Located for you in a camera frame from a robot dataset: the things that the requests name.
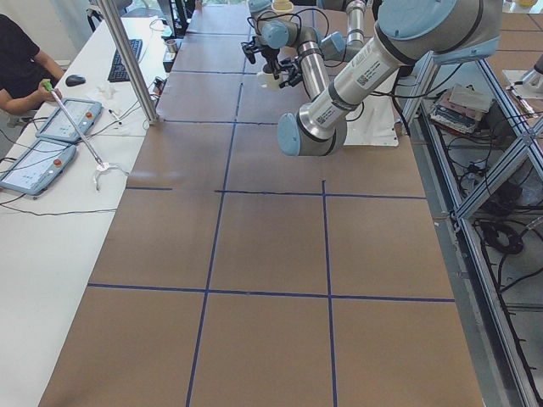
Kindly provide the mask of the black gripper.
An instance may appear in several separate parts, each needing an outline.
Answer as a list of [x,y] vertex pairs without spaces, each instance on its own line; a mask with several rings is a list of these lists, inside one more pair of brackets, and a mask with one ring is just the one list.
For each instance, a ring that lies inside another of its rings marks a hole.
[[303,81],[302,70],[297,58],[283,59],[279,62],[276,56],[267,56],[265,60],[263,71],[271,74],[275,80],[282,78],[283,73],[286,74],[281,85],[298,85]]
[[249,42],[242,42],[241,48],[244,52],[246,59],[250,64],[255,64],[255,55],[260,53],[263,58],[267,56],[278,56],[279,50],[272,48],[262,42],[258,36],[253,36]]

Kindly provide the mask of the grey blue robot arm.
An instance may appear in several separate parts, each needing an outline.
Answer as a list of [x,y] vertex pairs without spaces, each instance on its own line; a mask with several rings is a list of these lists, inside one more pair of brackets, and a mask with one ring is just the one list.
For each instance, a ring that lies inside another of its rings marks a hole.
[[363,1],[325,1],[347,13],[349,32],[320,37],[288,20],[270,1],[249,2],[255,35],[242,49],[249,62],[261,53],[264,71],[279,86],[303,82],[310,102],[278,121],[277,139],[290,156],[335,153],[347,136],[348,113],[401,66],[426,53],[436,64],[459,64],[492,55],[501,34],[500,1],[384,1],[375,34],[361,39]]
[[328,86],[327,61],[342,64],[364,45],[366,1],[319,1],[314,11],[342,11],[347,16],[347,34],[325,32],[305,25],[291,1],[249,1],[249,25],[254,35],[241,48],[250,64],[259,54],[266,61],[260,73],[264,88],[280,90],[302,83],[313,101]]

